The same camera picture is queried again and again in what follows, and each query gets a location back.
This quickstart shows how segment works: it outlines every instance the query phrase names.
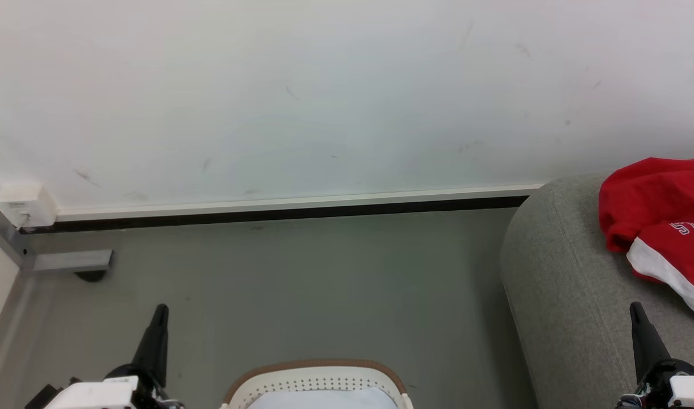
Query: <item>black caster wheel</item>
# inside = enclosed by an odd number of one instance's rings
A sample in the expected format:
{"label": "black caster wheel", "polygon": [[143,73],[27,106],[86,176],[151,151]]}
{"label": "black caster wheel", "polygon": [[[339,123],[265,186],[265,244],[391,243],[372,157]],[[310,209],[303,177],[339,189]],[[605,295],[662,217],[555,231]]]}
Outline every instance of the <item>black caster wheel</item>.
{"label": "black caster wheel", "polygon": [[77,277],[80,277],[80,279],[85,280],[86,282],[100,282],[102,281],[103,277],[105,277],[106,273],[107,270],[98,270],[96,272],[80,272],[75,274]]}

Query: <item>black baseboard strip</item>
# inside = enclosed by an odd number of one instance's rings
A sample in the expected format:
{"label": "black baseboard strip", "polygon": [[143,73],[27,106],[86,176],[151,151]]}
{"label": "black baseboard strip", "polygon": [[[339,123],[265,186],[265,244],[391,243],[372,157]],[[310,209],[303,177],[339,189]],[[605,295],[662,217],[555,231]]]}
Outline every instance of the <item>black baseboard strip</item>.
{"label": "black baseboard strip", "polygon": [[497,209],[518,207],[528,196],[485,197],[481,199],[438,200],[386,204],[358,204],[354,206],[314,207],[309,209],[257,210],[253,212],[212,213],[205,215],[154,216],[146,218],[119,218],[106,220],[60,221],[52,226],[23,231],[37,233],[64,233],[74,231],[118,230],[158,226],[185,226],[189,224],[237,223],[243,221],[289,220],[303,218],[332,218],[357,215],[386,215],[391,213],[445,212],[449,210]]}

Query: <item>white baseboard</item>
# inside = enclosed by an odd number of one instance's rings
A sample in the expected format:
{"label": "white baseboard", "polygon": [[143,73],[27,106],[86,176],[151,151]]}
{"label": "white baseboard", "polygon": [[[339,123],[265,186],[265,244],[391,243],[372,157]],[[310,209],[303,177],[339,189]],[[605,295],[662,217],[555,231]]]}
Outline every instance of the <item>white baseboard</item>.
{"label": "white baseboard", "polygon": [[526,196],[533,193],[541,186],[542,184],[539,183],[532,185],[351,194],[345,196],[299,197],[295,199],[264,199],[239,202],[157,204],[152,206],[110,207],[101,209],[71,209],[59,210],[57,221],[146,218],[155,216],[202,215],[210,213],[253,212],[259,210],[308,209],[313,207],[381,205],[386,203]]}

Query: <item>white cloth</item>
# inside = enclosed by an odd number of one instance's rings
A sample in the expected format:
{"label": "white cloth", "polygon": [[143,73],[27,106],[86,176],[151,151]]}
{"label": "white cloth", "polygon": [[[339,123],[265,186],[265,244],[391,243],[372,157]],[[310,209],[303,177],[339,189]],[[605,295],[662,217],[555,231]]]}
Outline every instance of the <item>white cloth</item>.
{"label": "white cloth", "polygon": [[296,391],[266,393],[249,409],[397,409],[390,397],[378,388],[355,391]]}

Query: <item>brown basket rim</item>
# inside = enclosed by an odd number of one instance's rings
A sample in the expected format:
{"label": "brown basket rim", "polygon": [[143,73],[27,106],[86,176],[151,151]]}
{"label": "brown basket rim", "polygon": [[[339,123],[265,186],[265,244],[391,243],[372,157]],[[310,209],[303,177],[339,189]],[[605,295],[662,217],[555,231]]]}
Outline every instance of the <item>brown basket rim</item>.
{"label": "brown basket rim", "polygon": [[245,374],[241,375],[240,378],[231,385],[228,389],[228,393],[225,394],[223,398],[223,403],[231,404],[231,399],[236,394],[236,391],[243,385],[246,381],[257,375],[262,375],[269,372],[277,372],[279,370],[290,370],[299,368],[310,368],[310,367],[324,367],[324,366],[357,366],[361,368],[370,368],[374,370],[379,370],[384,373],[391,381],[397,386],[397,390],[400,394],[407,393],[404,384],[400,380],[399,376],[394,373],[393,370],[381,364],[380,362],[370,361],[370,360],[300,360],[292,362],[283,362],[280,364],[266,365],[254,370],[250,370]]}

